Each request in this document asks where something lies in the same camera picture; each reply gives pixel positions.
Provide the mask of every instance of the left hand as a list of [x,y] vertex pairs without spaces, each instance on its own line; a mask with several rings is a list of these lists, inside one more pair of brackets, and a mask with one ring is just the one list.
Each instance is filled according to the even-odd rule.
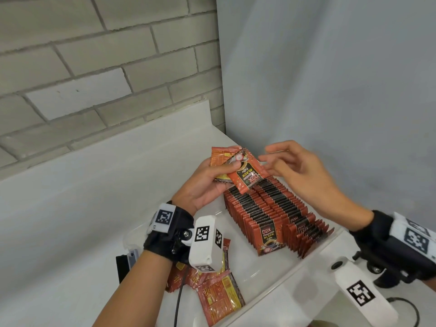
[[239,161],[219,166],[210,166],[210,163],[210,158],[205,159],[171,199],[173,205],[185,209],[191,216],[233,186],[214,181],[215,176],[235,172],[241,167]]

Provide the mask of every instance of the brick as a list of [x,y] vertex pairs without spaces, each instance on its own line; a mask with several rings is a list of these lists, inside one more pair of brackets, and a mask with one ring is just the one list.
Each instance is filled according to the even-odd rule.
[[16,162],[15,157],[0,148],[0,167]]
[[196,98],[190,98],[190,99],[188,99],[186,101],[183,101],[183,102],[177,103],[175,105],[172,105],[169,108],[165,108],[165,109],[156,111],[156,112],[152,113],[151,115],[148,115],[146,117],[146,119],[147,119],[147,121],[150,121],[150,120],[153,120],[153,119],[165,116],[165,115],[169,115],[169,114],[173,113],[174,111],[177,111],[179,109],[187,107],[188,105],[194,104],[194,103],[196,103],[198,101],[201,101],[201,96],[198,96]]
[[1,56],[0,69],[0,95],[70,76],[56,53],[48,47]]
[[221,107],[211,110],[211,118],[214,126],[221,125],[225,122],[224,106],[222,105]]
[[216,125],[215,127],[225,134],[225,123],[222,123],[221,125]]
[[127,77],[134,92],[173,82],[197,73],[193,48],[167,54],[152,60],[126,65]]
[[217,0],[188,0],[191,13],[216,10]]
[[95,0],[110,30],[188,14],[186,0]]
[[57,48],[76,75],[156,54],[149,27],[64,43]]
[[120,126],[108,128],[104,131],[101,131],[97,134],[91,135],[87,138],[84,138],[80,141],[73,142],[71,144],[71,147],[73,147],[75,150],[87,147],[93,143],[102,141],[104,139],[110,138],[111,136],[114,136],[118,133],[128,131],[129,129],[133,129],[137,126],[145,124],[144,118],[135,119],[133,121],[128,122],[127,124],[122,124]]
[[30,169],[33,166],[36,166],[38,164],[41,164],[51,159],[55,159],[69,152],[70,149],[68,149],[67,147],[57,148],[55,150],[39,155],[37,157],[30,158],[25,161],[6,166],[0,169],[0,180],[8,178],[9,176],[13,176],[17,173],[23,172],[27,169]]
[[218,38],[215,13],[173,20],[153,25],[159,52],[166,53]]
[[161,87],[102,106],[99,113],[106,123],[112,126],[171,104],[168,89]]
[[206,71],[221,64],[218,42],[211,42],[195,47],[198,70]]
[[59,146],[106,128],[95,110],[52,121],[0,138],[0,143],[19,158]]
[[20,96],[0,99],[0,135],[44,122]]
[[220,69],[214,69],[172,84],[170,92],[174,102],[179,102],[185,98],[196,96],[221,86],[221,71]]
[[47,119],[55,119],[130,94],[123,69],[118,67],[33,91],[27,97]]
[[0,51],[103,31],[90,0],[26,0],[0,6]]
[[209,100],[210,109],[214,109],[220,105],[223,105],[224,97],[222,95],[222,87],[203,94],[203,98],[207,98]]

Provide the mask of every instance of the qr-like marker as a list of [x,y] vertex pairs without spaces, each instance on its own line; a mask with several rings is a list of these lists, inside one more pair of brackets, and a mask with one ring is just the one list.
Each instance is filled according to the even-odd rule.
[[215,233],[215,244],[220,247],[222,246],[222,234],[220,233],[220,231],[216,231]]
[[196,268],[201,272],[211,272],[214,271],[213,268],[211,268],[209,265],[198,265]]
[[361,307],[371,302],[375,298],[374,294],[368,289],[367,286],[365,286],[362,280],[359,280],[354,285],[349,286],[347,288],[347,292]]
[[408,228],[404,235],[404,241],[410,244],[412,247],[418,249],[420,252],[427,254],[429,249],[429,239],[423,237],[421,234]]
[[209,226],[203,226],[197,228],[195,232],[194,242],[207,241],[209,239]]
[[427,236],[430,236],[430,233],[429,233],[428,229],[425,228],[425,227],[422,227],[420,224],[417,224],[416,222],[414,222],[412,220],[409,220],[409,219],[407,219],[407,223],[410,226],[412,226],[414,229],[417,229],[418,231],[420,231],[421,233],[423,233],[423,234],[425,234]]
[[159,224],[169,225],[172,216],[173,213],[171,211],[159,210],[155,222]]

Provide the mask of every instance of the right hand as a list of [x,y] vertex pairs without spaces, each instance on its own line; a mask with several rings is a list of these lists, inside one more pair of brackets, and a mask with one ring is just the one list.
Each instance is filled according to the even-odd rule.
[[282,176],[291,190],[321,216],[357,231],[368,225],[373,212],[347,198],[314,153],[290,140],[265,147],[259,160],[273,176]]

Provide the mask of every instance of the hand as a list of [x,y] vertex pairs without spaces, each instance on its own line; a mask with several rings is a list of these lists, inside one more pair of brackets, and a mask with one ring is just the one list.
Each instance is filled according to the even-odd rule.
[[233,186],[232,183],[214,181],[215,176],[235,172],[241,167],[239,161],[220,166],[210,166],[210,163],[210,158],[205,159],[172,198],[174,205],[185,209],[191,216]]
[[271,175],[282,176],[291,190],[321,216],[357,231],[368,225],[374,214],[347,198],[314,153],[290,140],[265,147],[269,154],[259,156],[267,162]]

